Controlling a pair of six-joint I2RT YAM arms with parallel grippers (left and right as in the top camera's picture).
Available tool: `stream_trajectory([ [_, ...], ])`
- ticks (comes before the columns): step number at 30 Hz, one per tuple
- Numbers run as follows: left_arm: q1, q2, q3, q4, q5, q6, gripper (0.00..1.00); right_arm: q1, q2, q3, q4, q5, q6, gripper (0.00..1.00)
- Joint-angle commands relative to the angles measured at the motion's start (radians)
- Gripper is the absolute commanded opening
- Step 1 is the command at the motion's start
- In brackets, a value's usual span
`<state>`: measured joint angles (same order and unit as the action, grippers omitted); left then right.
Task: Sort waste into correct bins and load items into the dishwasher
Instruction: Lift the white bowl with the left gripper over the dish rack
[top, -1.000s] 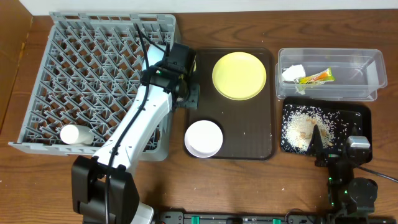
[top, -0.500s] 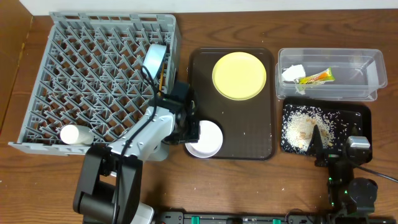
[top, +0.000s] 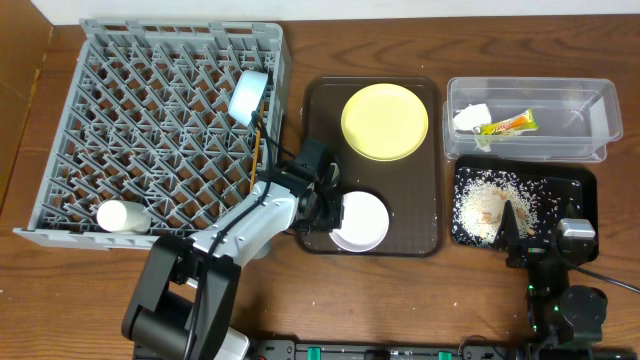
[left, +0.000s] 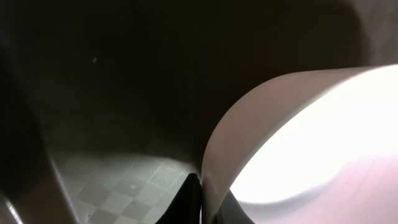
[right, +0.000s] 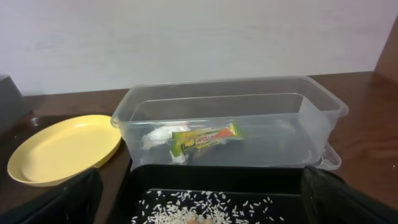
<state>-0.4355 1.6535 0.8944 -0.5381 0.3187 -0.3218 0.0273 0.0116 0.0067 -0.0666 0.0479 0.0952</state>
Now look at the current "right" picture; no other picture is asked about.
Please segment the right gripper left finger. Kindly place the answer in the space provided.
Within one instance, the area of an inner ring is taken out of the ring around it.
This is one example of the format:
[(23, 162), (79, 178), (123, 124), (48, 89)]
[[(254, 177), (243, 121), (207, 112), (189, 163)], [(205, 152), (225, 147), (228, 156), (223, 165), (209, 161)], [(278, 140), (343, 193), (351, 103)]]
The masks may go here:
[(93, 223), (103, 192), (100, 172), (90, 168), (45, 194), (1, 215), (1, 224)]

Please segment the white napkin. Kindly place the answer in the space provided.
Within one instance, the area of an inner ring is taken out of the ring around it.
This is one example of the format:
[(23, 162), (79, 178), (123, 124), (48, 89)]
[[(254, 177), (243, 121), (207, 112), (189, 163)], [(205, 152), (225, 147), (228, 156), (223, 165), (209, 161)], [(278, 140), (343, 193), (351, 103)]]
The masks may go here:
[(146, 164), (185, 164), (186, 156), (174, 156), (171, 151), (174, 132), (189, 131), (188, 126), (163, 126), (142, 137), (141, 162)]

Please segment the green orange snack wrapper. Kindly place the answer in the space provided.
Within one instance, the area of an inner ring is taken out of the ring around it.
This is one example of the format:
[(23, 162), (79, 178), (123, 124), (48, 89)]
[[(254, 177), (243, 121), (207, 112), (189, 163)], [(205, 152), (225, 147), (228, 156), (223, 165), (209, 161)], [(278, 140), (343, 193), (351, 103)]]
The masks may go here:
[(227, 140), (241, 139), (239, 128), (234, 123), (212, 128), (172, 133), (170, 151), (174, 157), (186, 154), (191, 149), (207, 149)]

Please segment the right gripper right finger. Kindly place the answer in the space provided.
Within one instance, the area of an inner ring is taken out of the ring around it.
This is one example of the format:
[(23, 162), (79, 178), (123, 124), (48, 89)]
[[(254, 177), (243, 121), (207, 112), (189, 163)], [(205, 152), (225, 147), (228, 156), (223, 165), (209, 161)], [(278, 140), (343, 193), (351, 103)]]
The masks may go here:
[(350, 187), (337, 175), (305, 166), (300, 180), (309, 223), (397, 224), (397, 210)]

